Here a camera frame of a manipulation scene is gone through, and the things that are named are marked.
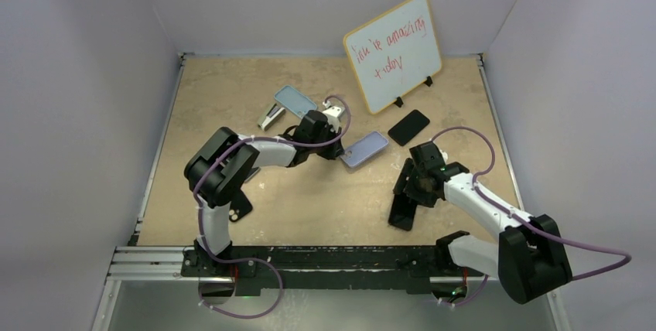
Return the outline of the lavender phone case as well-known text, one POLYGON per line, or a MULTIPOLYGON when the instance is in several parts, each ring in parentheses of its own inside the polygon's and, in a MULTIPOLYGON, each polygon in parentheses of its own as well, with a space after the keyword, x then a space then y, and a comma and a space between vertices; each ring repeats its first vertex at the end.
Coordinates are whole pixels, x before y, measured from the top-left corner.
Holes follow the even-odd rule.
POLYGON ((382 152, 388 144, 389 140, 379 131, 372 131, 346 147, 340 159, 348 168, 356 169, 382 152))

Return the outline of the light blue phone case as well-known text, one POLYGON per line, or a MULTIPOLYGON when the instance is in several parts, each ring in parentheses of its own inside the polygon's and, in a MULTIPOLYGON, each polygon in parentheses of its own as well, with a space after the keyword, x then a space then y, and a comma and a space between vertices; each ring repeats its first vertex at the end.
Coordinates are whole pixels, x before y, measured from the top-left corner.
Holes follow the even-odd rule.
POLYGON ((303 118, 309 111, 317 109, 317 104, 313 100, 290 85, 282 87, 273 97, 298 118, 303 118))

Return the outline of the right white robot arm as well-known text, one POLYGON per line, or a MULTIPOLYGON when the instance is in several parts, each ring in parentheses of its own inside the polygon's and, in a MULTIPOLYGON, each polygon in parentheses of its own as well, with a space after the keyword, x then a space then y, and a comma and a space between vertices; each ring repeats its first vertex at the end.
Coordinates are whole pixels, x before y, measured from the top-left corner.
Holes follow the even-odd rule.
POLYGON ((393 194, 388 218, 393 227, 410 231, 418 206, 434 207, 438 200, 444 200, 496 237, 492 244, 461 230, 438 239, 434 263, 443 274, 472 268, 498 279, 518 304, 573 279, 559 227, 551 217, 534 217, 496 196, 464 165, 448 163, 433 142, 410 149, 393 194))

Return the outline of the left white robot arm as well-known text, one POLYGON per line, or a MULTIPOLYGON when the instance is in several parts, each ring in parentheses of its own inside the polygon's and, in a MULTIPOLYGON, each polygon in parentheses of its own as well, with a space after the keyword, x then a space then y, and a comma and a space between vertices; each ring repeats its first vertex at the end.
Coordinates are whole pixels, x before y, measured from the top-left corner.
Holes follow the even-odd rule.
POLYGON ((344 153, 345 127, 332 109, 308 111, 298 125, 282 135, 239 135, 219 128, 186 165, 183 175, 197 204, 196 249, 203 252, 201 267, 220 276, 234 261, 230 254, 230 210, 246 203, 241 190, 252 169, 269 166, 293 168, 311 155, 334 160, 344 153))

